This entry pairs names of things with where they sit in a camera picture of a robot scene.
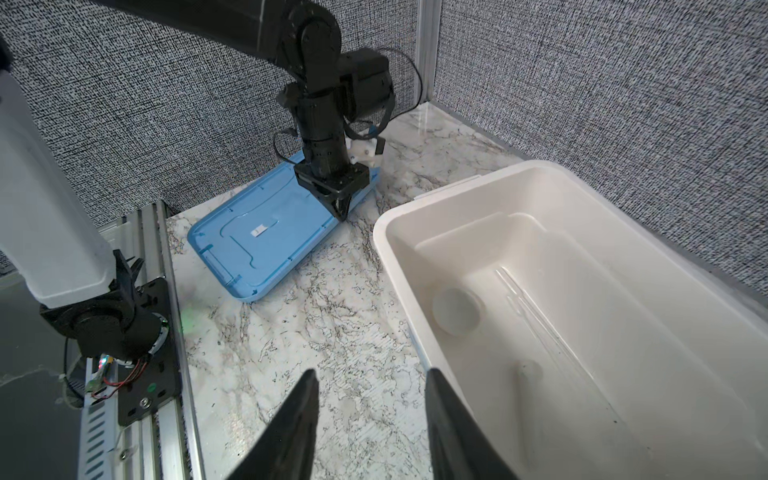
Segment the white ceramic mortar bowl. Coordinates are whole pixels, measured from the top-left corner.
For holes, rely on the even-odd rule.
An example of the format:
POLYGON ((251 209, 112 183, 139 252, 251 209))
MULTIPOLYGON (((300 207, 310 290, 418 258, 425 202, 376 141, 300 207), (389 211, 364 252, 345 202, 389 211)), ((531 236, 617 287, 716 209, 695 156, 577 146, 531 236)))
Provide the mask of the white ceramic mortar bowl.
POLYGON ((484 306, 469 290, 455 286, 444 287, 432 298, 432 315, 437 325, 446 333, 465 336, 480 324, 484 306))

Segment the blue plastic box lid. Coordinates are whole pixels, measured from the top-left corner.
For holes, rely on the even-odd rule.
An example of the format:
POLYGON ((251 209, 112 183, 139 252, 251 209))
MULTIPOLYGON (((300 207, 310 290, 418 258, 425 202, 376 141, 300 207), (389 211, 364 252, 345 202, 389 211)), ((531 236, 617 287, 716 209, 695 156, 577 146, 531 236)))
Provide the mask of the blue plastic box lid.
POLYGON ((233 298, 251 303, 338 224, 283 162, 197 221, 187 241, 233 298))

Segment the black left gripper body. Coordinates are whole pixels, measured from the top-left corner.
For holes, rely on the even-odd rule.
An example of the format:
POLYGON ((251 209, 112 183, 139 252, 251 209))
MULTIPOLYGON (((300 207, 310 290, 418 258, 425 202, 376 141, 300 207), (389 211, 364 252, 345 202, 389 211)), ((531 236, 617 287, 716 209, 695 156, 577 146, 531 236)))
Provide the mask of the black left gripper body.
POLYGON ((349 207, 354 196, 371 182, 368 166, 333 161, 333 169, 319 160, 302 160, 294 166, 298 184, 325 207, 349 207))

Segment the white plastic storage box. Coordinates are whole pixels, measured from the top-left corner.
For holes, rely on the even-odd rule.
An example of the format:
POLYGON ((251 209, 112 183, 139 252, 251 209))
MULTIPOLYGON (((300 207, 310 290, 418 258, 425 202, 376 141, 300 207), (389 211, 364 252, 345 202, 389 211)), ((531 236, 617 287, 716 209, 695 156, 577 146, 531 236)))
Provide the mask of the white plastic storage box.
POLYGON ((763 479, 767 318, 572 172, 526 161, 389 210, 373 241, 423 365, 439 369, 521 479, 763 479), (507 301, 506 267, 621 422, 570 396, 507 301), (444 287, 484 306, 442 330, 444 287), (524 464, 515 366, 537 362, 539 457, 524 464))

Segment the white ceramic pestle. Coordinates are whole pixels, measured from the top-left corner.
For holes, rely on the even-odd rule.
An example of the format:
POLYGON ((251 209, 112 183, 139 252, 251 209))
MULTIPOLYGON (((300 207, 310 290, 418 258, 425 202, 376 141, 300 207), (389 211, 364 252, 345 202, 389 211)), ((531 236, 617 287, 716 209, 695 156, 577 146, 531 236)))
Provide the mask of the white ceramic pestle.
POLYGON ((539 384, 542 367, 533 360, 520 361, 515 366, 515 389, 521 455, 529 470, 535 470, 539 457, 539 384))

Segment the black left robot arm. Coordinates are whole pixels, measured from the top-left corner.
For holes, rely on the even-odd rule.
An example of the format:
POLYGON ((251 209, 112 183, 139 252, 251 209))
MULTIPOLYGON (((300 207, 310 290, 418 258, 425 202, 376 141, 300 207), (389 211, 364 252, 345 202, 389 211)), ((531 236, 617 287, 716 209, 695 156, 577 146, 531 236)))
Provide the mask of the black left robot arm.
MULTIPOLYGON (((184 63, 197 67, 202 85, 227 64, 189 48, 164 68, 154 48, 178 35, 220 44, 285 71, 291 82, 280 105, 295 122, 303 160, 295 167, 301 187, 336 219, 345 220, 354 195, 369 174, 353 163, 345 142, 352 123, 382 110, 396 98, 389 61, 379 51, 343 52, 333 14, 312 1, 94 1, 92 13, 112 25, 105 37, 84 34, 55 79, 94 71, 97 84, 124 76, 142 79, 115 98, 79 96, 67 140, 84 138, 108 153, 116 134, 118 159, 151 158, 175 145, 190 146, 191 130, 223 114, 212 99, 182 92, 184 63)), ((34 120, 24 88, 14 75, 8 49, 1 52, 1 249, 23 276, 42 316, 88 356, 102 354, 134 362, 154 353, 166 338, 159 316, 141 306, 135 280, 139 263, 128 263, 93 225, 34 120)))

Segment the clear glass stirring rod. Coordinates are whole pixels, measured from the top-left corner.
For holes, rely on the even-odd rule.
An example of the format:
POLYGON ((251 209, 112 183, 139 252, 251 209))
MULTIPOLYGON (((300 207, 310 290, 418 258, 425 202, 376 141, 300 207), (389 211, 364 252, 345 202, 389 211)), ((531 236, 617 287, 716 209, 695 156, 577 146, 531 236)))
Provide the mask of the clear glass stirring rod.
POLYGON ((516 282, 506 267, 497 266, 494 273, 508 291, 507 301, 512 310, 524 320, 546 351, 570 396, 584 404, 584 408, 594 408, 600 415, 610 418, 611 423, 619 424, 619 415, 597 386, 593 376, 526 290, 516 282))

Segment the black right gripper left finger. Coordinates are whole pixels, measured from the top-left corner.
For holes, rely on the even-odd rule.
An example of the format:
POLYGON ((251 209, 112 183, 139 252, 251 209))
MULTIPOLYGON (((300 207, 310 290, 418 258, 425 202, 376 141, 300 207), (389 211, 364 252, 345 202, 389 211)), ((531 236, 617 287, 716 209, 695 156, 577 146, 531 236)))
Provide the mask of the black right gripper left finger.
POLYGON ((310 479, 319 417, 319 381, 306 370, 229 479, 310 479))

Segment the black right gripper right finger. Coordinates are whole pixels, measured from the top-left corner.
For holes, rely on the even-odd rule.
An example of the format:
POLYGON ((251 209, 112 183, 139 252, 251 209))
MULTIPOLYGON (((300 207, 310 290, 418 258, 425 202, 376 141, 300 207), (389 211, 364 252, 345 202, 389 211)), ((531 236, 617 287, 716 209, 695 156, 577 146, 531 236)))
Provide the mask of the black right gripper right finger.
POLYGON ((517 479, 443 373, 427 373, 425 406, 435 479, 517 479))

